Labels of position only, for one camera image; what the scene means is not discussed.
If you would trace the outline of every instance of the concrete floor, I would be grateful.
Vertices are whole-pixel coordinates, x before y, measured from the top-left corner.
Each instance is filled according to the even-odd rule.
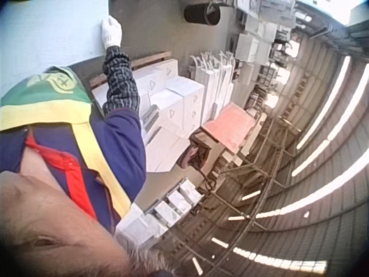
[[[229,49],[232,34],[240,32],[236,22],[236,10],[221,8],[221,20],[215,27],[190,24],[183,18],[183,9],[190,2],[199,1],[111,1],[110,13],[121,23],[123,29],[122,50],[131,59],[161,51],[172,51],[172,57],[179,62],[179,75],[188,77],[190,55],[198,55],[201,51],[216,53]],[[74,65],[73,69],[82,79],[87,80],[101,73],[102,63],[103,57]],[[246,97],[241,73],[232,98],[242,106]],[[211,152],[206,165],[208,170],[222,150],[223,147],[218,145]],[[192,167],[182,170],[175,166],[168,173],[148,174],[144,188],[135,200],[136,203],[143,210],[147,209],[185,176],[195,185],[202,181],[201,175]]]

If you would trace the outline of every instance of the yellow stripe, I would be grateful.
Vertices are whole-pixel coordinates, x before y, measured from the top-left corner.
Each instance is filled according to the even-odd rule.
[[[91,104],[75,100],[52,100],[0,108],[0,131],[33,123],[83,123],[89,121]]]
[[[121,217],[125,216],[131,201],[106,162],[89,122],[72,124],[72,128],[87,167],[99,172],[109,189],[114,209]]]

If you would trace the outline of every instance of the gray hair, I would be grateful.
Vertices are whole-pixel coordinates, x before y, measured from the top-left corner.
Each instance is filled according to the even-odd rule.
[[[131,259],[130,274],[132,276],[148,277],[158,271],[167,271],[176,276],[174,268],[169,265],[168,260],[160,251],[140,248],[121,232],[115,234],[115,239]]]

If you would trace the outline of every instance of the white glove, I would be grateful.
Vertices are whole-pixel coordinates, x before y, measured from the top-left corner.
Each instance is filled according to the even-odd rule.
[[[122,27],[117,20],[112,16],[109,16],[108,19],[103,20],[102,27],[102,38],[105,50],[110,46],[120,47],[122,41]]]

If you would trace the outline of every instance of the red stripe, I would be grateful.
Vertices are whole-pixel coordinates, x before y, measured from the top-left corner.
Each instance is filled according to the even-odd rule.
[[[29,133],[25,144],[36,150],[52,167],[64,171],[70,198],[83,211],[96,219],[96,214],[88,197],[78,160],[67,152],[57,151],[37,144],[31,133]]]

